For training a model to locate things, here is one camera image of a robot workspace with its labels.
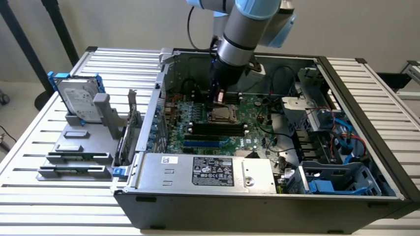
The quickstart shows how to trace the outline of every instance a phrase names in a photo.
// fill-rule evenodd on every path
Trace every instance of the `power supply label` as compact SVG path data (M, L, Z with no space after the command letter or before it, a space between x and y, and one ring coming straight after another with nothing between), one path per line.
M232 158L193 157L192 183L205 186L234 186Z

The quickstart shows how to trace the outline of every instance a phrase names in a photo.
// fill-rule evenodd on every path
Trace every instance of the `white wall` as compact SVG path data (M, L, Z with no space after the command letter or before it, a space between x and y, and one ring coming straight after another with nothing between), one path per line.
M70 64L40 0L9 0L45 71ZM60 0L60 9L81 55L86 46L189 48L185 0ZM281 49L260 52L365 58L377 71L396 72L420 59L418 0L294 0L298 14ZM210 12L196 10L192 37L210 40ZM37 81L22 52L0 19L0 80Z

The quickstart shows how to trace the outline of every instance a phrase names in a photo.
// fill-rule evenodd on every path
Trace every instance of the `metal pole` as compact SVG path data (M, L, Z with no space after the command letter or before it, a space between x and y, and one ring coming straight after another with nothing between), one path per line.
M14 39L18 43L18 46L26 56L28 62L30 64L30 67L38 77L38 80L41 82L41 85L44 86L45 92L48 97L53 94L53 88L48 82L48 77L45 70L42 68L41 62L38 60L38 57L33 51L33 48L30 46L29 40L25 36L25 33L20 27L20 24L17 22L16 16L12 12L10 6L8 5L6 0L0 0L0 13L4 18L5 24L14 36Z
M66 56L70 60L72 65L74 66L78 61L77 51L73 45L70 34L68 33L64 19L60 13L60 7L57 0L41 0L41 3L49 14L54 29L58 33L58 37L66 52Z

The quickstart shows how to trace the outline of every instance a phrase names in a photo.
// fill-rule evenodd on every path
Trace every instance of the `motherboard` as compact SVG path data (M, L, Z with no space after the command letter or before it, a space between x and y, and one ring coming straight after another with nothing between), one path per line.
M246 156L276 155L266 150L273 135L270 114L261 109L265 98L234 94L230 104L208 110L204 103L180 94L169 95L165 105L168 124L166 153Z

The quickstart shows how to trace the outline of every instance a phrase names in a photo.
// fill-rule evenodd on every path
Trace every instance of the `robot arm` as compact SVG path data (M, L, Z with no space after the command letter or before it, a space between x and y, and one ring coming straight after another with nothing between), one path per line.
M290 0L186 0L202 9L229 13L209 77L209 102L224 105L224 95L249 64L256 46L280 47L294 21Z

